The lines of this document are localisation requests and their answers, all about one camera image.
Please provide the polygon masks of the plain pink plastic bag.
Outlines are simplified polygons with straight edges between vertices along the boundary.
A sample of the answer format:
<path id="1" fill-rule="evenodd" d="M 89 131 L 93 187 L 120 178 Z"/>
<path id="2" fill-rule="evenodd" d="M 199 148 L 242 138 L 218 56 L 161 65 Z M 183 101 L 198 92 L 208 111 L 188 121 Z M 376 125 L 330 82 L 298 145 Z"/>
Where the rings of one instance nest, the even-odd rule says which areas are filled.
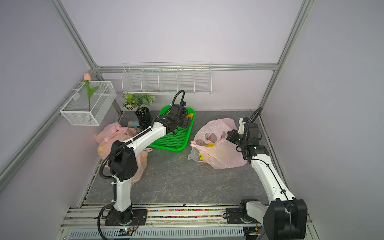
<path id="1" fill-rule="evenodd" d="M 209 121 L 196 133 L 194 140 L 191 141 L 191 153 L 188 160 L 198 163 L 206 163 L 214 169 L 229 169 L 244 166 L 247 162 L 241 153 L 237 151 L 237 146 L 227 141 L 227 132 L 238 130 L 235 121 L 230 118 Z M 215 144 L 212 148 L 204 147 L 207 144 Z M 211 158 L 204 155 L 204 150 L 210 153 Z M 204 161 L 199 160 L 199 152 L 203 153 Z"/>

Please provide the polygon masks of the pink peach printed bag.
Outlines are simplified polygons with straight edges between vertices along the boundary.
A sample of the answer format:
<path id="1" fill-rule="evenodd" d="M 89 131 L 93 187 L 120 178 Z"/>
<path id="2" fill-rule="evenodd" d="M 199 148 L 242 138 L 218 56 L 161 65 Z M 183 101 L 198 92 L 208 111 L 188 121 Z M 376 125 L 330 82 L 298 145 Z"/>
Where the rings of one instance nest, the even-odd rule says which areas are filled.
<path id="1" fill-rule="evenodd" d="M 147 167 L 148 154 L 153 149 L 144 149 L 136 156 L 133 148 L 114 148 L 103 161 L 100 176 L 105 179 L 114 179 L 114 182 L 123 182 L 132 179 L 131 185 L 138 182 Z"/>

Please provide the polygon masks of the yellow banana bunch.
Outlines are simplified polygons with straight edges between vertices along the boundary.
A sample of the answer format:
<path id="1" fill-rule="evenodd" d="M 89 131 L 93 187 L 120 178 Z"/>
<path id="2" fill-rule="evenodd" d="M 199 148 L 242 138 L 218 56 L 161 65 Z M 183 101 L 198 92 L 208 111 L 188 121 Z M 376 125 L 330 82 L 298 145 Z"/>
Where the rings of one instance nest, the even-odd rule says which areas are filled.
<path id="1" fill-rule="evenodd" d="M 212 148 L 212 147 L 214 147 L 214 146 L 215 146 L 215 144 L 207 144 L 207 145 L 205 145 L 204 147 L 206 147 L 206 148 Z M 209 158 L 212 157 L 212 156 L 210 155 L 210 153 L 207 153 L 207 150 L 204 150 L 204 155 L 206 155 L 206 156 L 209 157 Z M 202 152 L 199 152 L 199 160 L 202 161 L 202 162 L 205 160 Z"/>

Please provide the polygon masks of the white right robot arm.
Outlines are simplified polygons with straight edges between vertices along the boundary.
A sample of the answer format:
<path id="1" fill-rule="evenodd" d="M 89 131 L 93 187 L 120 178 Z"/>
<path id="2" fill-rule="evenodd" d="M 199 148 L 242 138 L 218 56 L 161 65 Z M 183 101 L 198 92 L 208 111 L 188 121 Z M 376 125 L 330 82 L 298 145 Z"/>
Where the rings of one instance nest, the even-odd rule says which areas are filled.
<path id="1" fill-rule="evenodd" d="M 238 130 L 228 132 L 227 140 L 237 146 L 259 176 L 268 205 L 256 199 L 244 199 L 237 219 L 261 224 L 270 240 L 302 240 L 306 236 L 308 207 L 288 189 L 273 165 L 267 148 L 260 144 L 259 127 L 249 118 L 241 118 Z"/>

